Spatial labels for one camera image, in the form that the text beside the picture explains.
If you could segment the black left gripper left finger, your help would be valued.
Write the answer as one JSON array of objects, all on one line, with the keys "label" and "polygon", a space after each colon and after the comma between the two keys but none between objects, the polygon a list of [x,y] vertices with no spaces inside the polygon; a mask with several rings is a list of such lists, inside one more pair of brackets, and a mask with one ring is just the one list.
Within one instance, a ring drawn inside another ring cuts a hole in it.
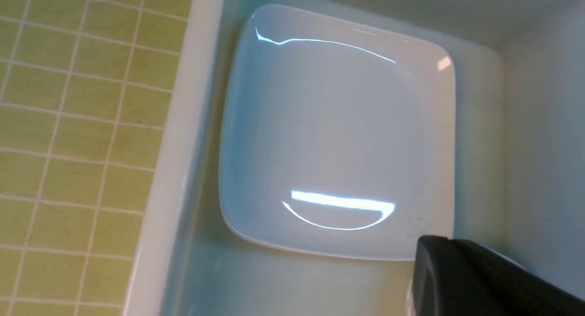
[{"label": "black left gripper left finger", "polygon": [[495,316],[496,301],[466,258],[445,237],[416,244],[412,297],[417,316]]}]

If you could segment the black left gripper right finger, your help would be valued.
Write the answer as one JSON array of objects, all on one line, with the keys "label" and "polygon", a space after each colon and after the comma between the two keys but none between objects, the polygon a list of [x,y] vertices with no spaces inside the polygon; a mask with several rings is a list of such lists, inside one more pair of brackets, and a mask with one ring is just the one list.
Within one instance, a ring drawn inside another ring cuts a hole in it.
[{"label": "black left gripper right finger", "polygon": [[574,295],[513,264],[470,240],[451,243],[482,281],[487,291],[512,316],[583,316],[585,303]]}]

